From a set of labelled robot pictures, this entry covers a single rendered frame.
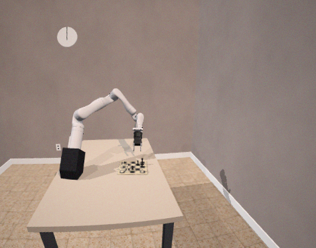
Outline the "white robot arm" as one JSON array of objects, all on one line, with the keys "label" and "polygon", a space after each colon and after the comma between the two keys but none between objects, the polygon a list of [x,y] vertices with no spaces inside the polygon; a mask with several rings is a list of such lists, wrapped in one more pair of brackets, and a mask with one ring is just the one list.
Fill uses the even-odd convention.
[{"label": "white robot arm", "polygon": [[142,113],[136,115],[136,109],[126,100],[124,95],[118,90],[113,89],[112,92],[106,96],[101,97],[93,101],[90,105],[82,107],[74,112],[72,118],[72,131],[68,142],[68,148],[80,149],[82,146],[82,137],[84,132],[83,120],[91,115],[93,112],[102,109],[107,106],[107,104],[118,100],[118,98],[123,103],[125,110],[132,116],[133,120],[136,122],[135,127],[141,127],[143,125],[144,116]]}]

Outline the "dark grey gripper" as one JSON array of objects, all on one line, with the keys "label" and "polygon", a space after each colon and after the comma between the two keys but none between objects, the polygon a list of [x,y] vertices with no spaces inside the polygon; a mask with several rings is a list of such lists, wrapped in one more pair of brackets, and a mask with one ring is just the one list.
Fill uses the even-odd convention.
[{"label": "dark grey gripper", "polygon": [[133,131],[134,131],[134,141],[133,141],[133,151],[134,151],[134,146],[140,146],[140,144],[141,144],[141,146],[140,146],[140,151],[141,151],[141,147],[142,147],[142,130],[143,130],[143,128],[141,128],[141,127],[135,127],[135,128],[133,128]]}]

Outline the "black and cream chessboard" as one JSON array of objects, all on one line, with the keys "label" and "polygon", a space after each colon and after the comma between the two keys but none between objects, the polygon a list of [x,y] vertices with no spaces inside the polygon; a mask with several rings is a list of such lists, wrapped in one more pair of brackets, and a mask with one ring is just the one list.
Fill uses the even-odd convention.
[{"label": "black and cream chessboard", "polygon": [[[118,175],[147,175],[147,161],[143,161],[143,167],[141,167],[141,161],[138,162],[139,166],[137,165],[137,161],[124,161],[124,165],[122,165],[122,162],[120,161],[119,164]],[[126,172],[126,165],[128,165],[129,172]],[[123,166],[123,172],[120,172],[121,166]],[[143,172],[141,172],[141,168],[143,168]]]}]

